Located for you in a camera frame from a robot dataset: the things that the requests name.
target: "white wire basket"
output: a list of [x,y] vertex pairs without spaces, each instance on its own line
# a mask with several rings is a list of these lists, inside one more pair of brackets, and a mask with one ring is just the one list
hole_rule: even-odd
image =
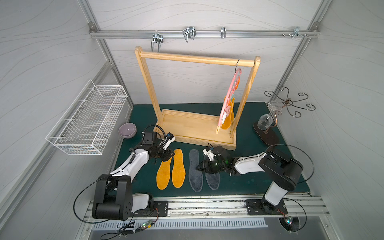
[[127,99],[121,85],[87,86],[46,137],[68,155],[102,155]]

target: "hanger hook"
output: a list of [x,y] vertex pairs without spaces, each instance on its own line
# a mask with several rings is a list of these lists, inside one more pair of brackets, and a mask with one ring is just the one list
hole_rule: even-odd
[[236,63],[236,66],[235,66],[235,72],[236,72],[236,69],[237,69],[237,64],[239,63],[240,59],[237,60],[237,63]]

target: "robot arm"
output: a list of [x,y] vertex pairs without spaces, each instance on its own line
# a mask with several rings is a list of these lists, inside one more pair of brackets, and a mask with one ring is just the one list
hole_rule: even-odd
[[231,158],[227,151],[217,146],[203,150],[209,161],[202,162],[197,170],[216,173],[228,172],[230,175],[248,172],[266,172],[273,180],[263,200],[277,206],[288,191],[293,191],[300,178],[303,166],[296,159],[275,149],[249,157]]
[[175,155],[168,149],[169,144],[175,141],[173,134],[169,132],[158,145],[156,141],[156,132],[144,131],[142,141],[130,149],[131,155],[127,160],[110,174],[102,174],[99,177],[92,207],[93,218],[126,220],[131,212],[147,208],[150,196],[132,194],[133,179],[150,158],[167,161]]

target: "wooden rack base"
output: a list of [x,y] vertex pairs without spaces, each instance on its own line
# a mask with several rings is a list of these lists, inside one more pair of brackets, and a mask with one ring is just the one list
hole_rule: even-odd
[[[218,116],[169,109],[163,109],[161,115],[163,123],[157,122],[156,124],[160,124],[165,133],[171,132],[178,142],[202,146],[208,146],[210,143],[228,150],[236,149],[236,133],[233,137],[230,136],[229,129],[221,129],[218,134],[215,133]],[[154,128],[154,131],[162,135],[161,130],[157,127]]]

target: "metal grille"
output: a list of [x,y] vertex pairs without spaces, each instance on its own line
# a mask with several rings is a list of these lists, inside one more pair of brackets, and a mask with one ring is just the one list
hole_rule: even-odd
[[101,155],[127,94],[120,85],[93,86],[59,135],[47,140],[69,155]]
[[[138,228],[149,219],[134,220],[134,226],[127,229]],[[98,223],[93,230],[119,230],[128,222],[113,221]],[[150,229],[219,229],[219,228],[257,228],[268,227],[263,217],[254,218],[215,218],[215,219],[159,219]]]

